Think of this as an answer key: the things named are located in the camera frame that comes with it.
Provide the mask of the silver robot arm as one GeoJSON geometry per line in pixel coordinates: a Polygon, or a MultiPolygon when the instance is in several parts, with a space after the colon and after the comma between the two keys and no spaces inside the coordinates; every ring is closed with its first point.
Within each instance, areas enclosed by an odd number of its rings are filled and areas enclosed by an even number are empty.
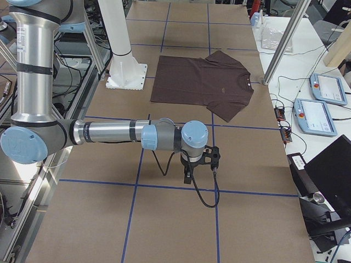
{"type": "Polygon", "coordinates": [[[32,164],[68,146],[138,142],[146,150],[181,154],[184,181],[194,184],[194,168],[204,164],[207,127],[199,121],[176,126],[170,119],[85,122],[57,119],[52,110],[54,34],[70,27],[83,31],[83,1],[10,1],[17,25],[18,109],[1,135],[6,156],[32,164]]]}

